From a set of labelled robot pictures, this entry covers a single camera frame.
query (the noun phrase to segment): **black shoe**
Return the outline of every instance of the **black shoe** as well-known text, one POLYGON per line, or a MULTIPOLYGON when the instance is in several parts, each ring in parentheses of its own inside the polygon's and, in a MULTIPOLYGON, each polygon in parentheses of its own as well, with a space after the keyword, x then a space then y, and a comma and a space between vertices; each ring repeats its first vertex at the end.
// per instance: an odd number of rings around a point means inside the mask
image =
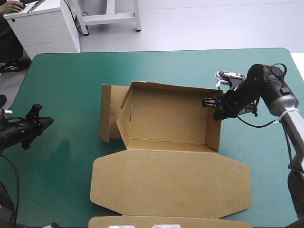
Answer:
POLYGON ((6 103, 6 96, 0 95, 0 108, 2 108, 6 103))
POLYGON ((27 69, 30 63, 25 61, 8 62, 4 66, 0 66, 0 73, 19 72, 27 69))

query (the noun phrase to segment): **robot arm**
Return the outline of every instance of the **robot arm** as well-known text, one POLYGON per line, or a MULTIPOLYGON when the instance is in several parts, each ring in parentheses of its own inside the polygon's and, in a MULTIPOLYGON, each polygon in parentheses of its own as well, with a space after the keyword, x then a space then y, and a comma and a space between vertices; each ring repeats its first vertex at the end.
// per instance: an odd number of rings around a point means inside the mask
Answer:
POLYGON ((220 97, 204 99, 203 107, 216 109, 214 119, 250 112, 257 116, 257 100, 261 97, 270 113, 279 117, 296 151, 289 166, 288 187, 299 221, 290 227, 304 227, 304 118, 297 109, 298 100, 284 81, 286 66, 279 64, 283 72, 277 65, 253 65, 246 79, 240 74, 218 72, 217 81, 229 84, 230 89, 220 97))

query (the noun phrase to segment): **cardboard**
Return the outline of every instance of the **cardboard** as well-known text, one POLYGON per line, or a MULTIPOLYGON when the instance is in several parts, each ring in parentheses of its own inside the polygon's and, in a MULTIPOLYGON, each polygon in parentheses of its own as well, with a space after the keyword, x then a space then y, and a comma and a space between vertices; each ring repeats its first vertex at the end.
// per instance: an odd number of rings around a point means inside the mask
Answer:
POLYGON ((116 121, 122 110, 120 105, 129 86, 102 85, 100 137, 109 142, 110 138, 121 138, 116 121))
POLYGON ((181 228, 252 228, 249 223, 205 218, 173 218, 146 216, 108 216, 94 217, 90 228, 108 228, 109 226, 133 225, 136 228, 152 228, 158 224, 180 224, 181 228))
MULTIPOLYGON (((111 112, 118 104, 113 88, 103 86, 103 139, 111 137, 111 112)), ((152 228, 169 221, 183 228, 251 227, 219 219, 249 208, 251 189, 248 166, 217 154, 221 121, 201 105, 203 98, 217 95, 147 82, 120 88, 117 126, 127 150, 95 160, 91 201, 125 216, 93 218, 90 228, 117 222, 152 228)))

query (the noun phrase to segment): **desk leg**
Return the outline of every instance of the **desk leg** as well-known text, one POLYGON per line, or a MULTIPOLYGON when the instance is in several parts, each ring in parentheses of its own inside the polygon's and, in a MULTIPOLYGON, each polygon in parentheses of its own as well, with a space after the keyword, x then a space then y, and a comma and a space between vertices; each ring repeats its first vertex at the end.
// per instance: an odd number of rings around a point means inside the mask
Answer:
POLYGON ((136 30, 140 32, 142 30, 141 27, 141 19, 139 16, 139 6, 138 6, 138 0, 133 0, 134 1, 134 11, 135 11, 135 22, 136 22, 136 30))
POLYGON ((82 6, 81 6, 79 0, 73 0, 73 6, 75 8, 75 13, 77 15, 81 31, 84 35, 87 35, 89 32, 88 32, 88 29, 87 29, 87 27, 84 23, 84 18, 83 18, 84 17, 84 12, 82 10, 82 6))

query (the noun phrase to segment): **drawer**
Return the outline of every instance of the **drawer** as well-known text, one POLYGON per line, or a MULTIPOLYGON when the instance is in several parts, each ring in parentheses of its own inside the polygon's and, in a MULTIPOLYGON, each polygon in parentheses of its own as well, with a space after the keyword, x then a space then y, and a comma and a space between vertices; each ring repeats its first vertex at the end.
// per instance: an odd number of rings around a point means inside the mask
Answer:
POLYGON ((65 25, 61 11, 28 15, 19 18, 7 19, 13 31, 17 33, 46 29, 65 25))
POLYGON ((21 32, 16 35, 24 47, 71 39, 71 35, 66 25, 21 32))
POLYGON ((78 52, 72 39, 47 44, 24 47, 30 59, 41 53, 74 53, 78 52))

